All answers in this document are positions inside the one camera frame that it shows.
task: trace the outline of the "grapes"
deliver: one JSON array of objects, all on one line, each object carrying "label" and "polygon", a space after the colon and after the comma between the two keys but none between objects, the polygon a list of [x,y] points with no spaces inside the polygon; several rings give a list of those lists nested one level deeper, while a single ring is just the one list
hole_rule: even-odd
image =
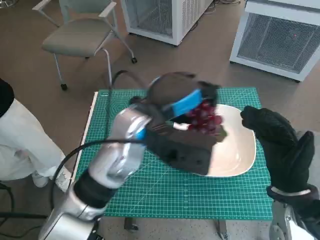
[{"label": "grapes", "polygon": [[188,126],[189,131],[213,136],[220,135],[220,125],[223,118],[216,115],[216,108],[211,105],[209,100],[203,100],[199,106],[185,115],[191,119],[191,124]]},{"label": "grapes", "polygon": [[215,125],[220,125],[220,124],[222,124],[222,117],[217,115],[217,116],[215,116],[213,121],[214,121]]},{"label": "grapes", "polygon": [[202,109],[205,109],[205,110],[209,109],[210,106],[211,105],[210,105],[210,102],[208,100],[203,100],[202,103],[200,104],[200,107]]}]

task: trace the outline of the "blue tape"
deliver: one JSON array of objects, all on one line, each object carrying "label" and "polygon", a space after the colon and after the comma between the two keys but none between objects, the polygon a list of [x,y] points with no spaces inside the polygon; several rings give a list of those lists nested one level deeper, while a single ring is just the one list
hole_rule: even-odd
[{"label": "blue tape", "polygon": [[200,89],[194,90],[191,94],[172,104],[175,117],[186,114],[190,110],[196,108],[202,102],[202,94]]},{"label": "blue tape", "polygon": [[135,138],[137,140],[143,140],[145,138],[145,135],[146,135],[146,129],[144,128],[135,134]]}]

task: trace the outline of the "table leg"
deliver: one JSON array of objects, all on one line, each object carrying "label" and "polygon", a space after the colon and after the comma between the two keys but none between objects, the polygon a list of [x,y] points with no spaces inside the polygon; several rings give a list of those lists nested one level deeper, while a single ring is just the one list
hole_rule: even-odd
[{"label": "table leg", "polygon": [[228,240],[226,220],[217,220],[217,233],[222,240]]},{"label": "table leg", "polygon": [[123,228],[131,233],[135,233],[139,230],[138,225],[133,217],[125,217],[124,218],[124,226]]}]

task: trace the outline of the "white shoe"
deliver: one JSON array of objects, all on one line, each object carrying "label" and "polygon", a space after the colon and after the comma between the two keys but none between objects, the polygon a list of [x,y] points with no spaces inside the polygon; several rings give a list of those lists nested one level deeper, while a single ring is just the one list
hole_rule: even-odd
[{"label": "white shoe", "polygon": [[60,188],[63,192],[68,190],[69,184],[71,181],[71,172],[68,169],[63,167],[55,180],[55,184]]},{"label": "white shoe", "polygon": [[47,176],[41,176],[36,171],[31,174],[33,183],[38,188],[43,188],[48,184],[49,178]]}]

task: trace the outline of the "green cutting mat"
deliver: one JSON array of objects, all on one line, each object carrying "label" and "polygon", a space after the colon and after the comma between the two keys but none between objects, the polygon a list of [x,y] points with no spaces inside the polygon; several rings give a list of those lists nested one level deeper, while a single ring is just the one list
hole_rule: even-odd
[{"label": "green cutting mat", "polygon": [[[114,90],[111,119],[126,108],[131,97],[142,90]],[[103,139],[106,129],[108,91],[98,93],[85,142]],[[253,87],[222,88],[219,103],[242,110],[246,105],[260,108]],[[81,154],[76,178],[87,168],[99,146]],[[108,204],[106,216],[142,218],[270,220],[272,200],[262,147],[257,142],[253,167],[245,174],[229,178],[209,178],[168,167],[146,151],[140,169],[119,189]]]}]

